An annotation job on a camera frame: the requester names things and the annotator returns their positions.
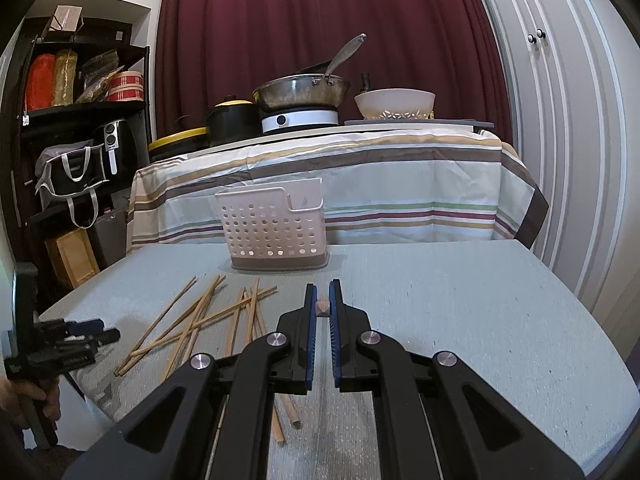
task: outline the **stainless steel pan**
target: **stainless steel pan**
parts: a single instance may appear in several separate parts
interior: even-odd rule
[[[254,90],[256,104],[265,112],[309,106],[337,108],[347,97],[350,83],[332,74],[359,49],[366,37],[360,34],[342,47],[324,74],[290,75],[258,86]]]

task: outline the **metal screw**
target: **metal screw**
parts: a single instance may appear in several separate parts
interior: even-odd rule
[[[196,354],[191,358],[191,367],[196,370],[204,370],[204,368],[209,368],[211,364],[211,357],[206,354]]]
[[[458,358],[452,352],[440,352],[436,359],[442,366],[453,366],[458,362]]]
[[[282,332],[271,332],[267,336],[267,343],[271,346],[282,346],[287,342],[287,336]]]
[[[377,345],[380,342],[380,334],[373,330],[367,330],[360,334],[360,339],[365,345]]]

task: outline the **person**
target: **person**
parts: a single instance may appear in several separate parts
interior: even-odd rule
[[[23,431],[29,425],[20,408],[19,396],[44,400],[44,415],[53,422],[60,419],[60,379],[28,381],[0,377],[0,477],[4,480],[59,480],[66,468],[82,452],[63,446],[49,450],[24,449]]]

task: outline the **person's hand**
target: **person's hand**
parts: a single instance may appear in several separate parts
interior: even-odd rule
[[[42,381],[38,387],[28,381],[10,381],[0,378],[0,408],[16,426],[26,430],[29,425],[22,412],[18,396],[24,395],[34,400],[45,400],[44,415],[53,422],[60,419],[60,379]]]

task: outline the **perforated basket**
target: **perforated basket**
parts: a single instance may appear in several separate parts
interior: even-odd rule
[[[322,179],[288,180],[216,193],[231,265],[301,270],[328,261]]]

